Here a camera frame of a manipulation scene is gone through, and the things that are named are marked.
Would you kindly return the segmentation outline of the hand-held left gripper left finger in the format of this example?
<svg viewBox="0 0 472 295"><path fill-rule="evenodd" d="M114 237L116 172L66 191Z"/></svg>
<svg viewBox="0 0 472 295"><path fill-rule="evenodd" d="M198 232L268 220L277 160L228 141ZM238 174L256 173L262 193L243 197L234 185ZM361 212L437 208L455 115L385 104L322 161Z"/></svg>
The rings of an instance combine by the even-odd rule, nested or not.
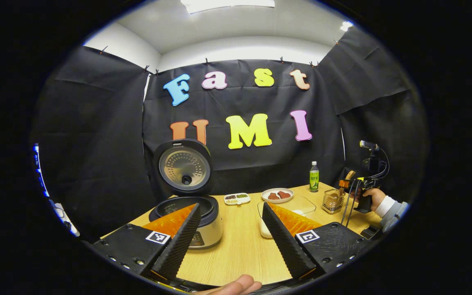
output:
<svg viewBox="0 0 472 295"><path fill-rule="evenodd" d="M201 218L200 205L193 203L143 227L128 223L93 243L93 251L136 275L171 281Z"/></svg>

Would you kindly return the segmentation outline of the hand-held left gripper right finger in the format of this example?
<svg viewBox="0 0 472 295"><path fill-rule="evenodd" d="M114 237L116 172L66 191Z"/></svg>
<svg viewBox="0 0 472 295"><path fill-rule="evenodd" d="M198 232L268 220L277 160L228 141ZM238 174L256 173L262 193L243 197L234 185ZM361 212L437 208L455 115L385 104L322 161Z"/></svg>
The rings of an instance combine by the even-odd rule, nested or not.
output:
<svg viewBox="0 0 472 295"><path fill-rule="evenodd" d="M341 223L322 225L269 202L263 205L262 220L294 279L334 272L374 244Z"/></svg>

